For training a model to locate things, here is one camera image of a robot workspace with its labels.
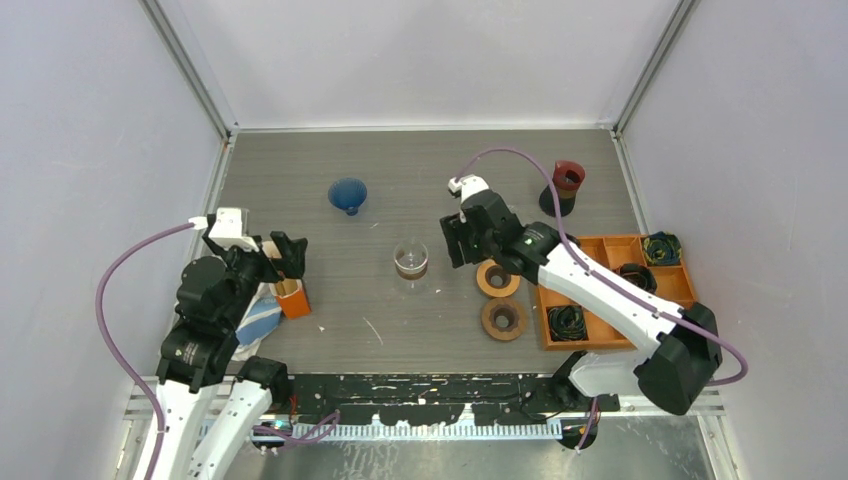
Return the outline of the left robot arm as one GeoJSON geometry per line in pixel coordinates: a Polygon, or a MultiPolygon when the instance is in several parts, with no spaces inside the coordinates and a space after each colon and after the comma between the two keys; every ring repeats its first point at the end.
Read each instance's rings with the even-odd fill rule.
{"type": "Polygon", "coordinates": [[[285,409],[293,395],[287,366],[252,356],[235,376],[227,406],[206,435],[206,419],[239,345],[237,331],[264,286],[299,280],[306,270],[305,238],[270,235],[270,256],[253,236],[204,234],[211,252],[191,261],[176,293],[178,320],[160,348],[157,383],[149,395],[154,420],[141,454],[139,479],[217,479],[266,411],[285,409]]]}

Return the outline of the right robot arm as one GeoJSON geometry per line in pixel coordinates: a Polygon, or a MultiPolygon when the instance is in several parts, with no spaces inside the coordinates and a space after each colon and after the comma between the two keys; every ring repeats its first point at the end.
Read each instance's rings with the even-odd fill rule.
{"type": "Polygon", "coordinates": [[[722,363],[713,312],[650,294],[593,260],[547,224],[522,224],[488,186],[457,187],[455,214],[441,218],[453,267],[493,260],[507,273],[554,291],[605,321],[631,351],[572,354],[557,371],[558,403],[642,394],[661,410],[687,413],[722,363]]]}

